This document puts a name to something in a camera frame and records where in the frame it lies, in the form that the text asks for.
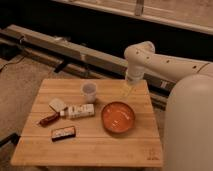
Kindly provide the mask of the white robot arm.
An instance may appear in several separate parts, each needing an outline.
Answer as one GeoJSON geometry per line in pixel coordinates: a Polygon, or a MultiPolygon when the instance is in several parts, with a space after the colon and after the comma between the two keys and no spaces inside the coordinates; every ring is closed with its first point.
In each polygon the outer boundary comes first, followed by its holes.
{"type": "Polygon", "coordinates": [[[173,82],[165,111],[163,171],[213,171],[213,62],[158,54],[150,41],[128,46],[126,83],[150,70],[173,82]]]}

